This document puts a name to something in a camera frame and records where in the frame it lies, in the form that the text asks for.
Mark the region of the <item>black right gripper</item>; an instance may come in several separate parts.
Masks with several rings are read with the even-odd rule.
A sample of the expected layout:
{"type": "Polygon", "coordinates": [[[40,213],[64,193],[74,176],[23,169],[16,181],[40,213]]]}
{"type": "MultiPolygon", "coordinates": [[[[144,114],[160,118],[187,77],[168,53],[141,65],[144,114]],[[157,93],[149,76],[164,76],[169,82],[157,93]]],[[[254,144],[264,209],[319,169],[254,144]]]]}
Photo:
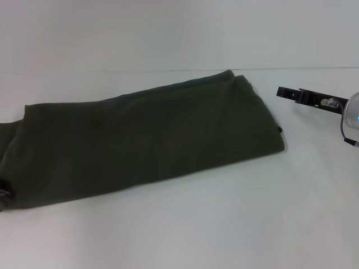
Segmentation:
{"type": "Polygon", "coordinates": [[[337,96],[322,94],[310,90],[295,90],[286,87],[278,87],[276,96],[295,100],[295,103],[302,104],[336,114],[342,114],[348,99],[337,96]]]}

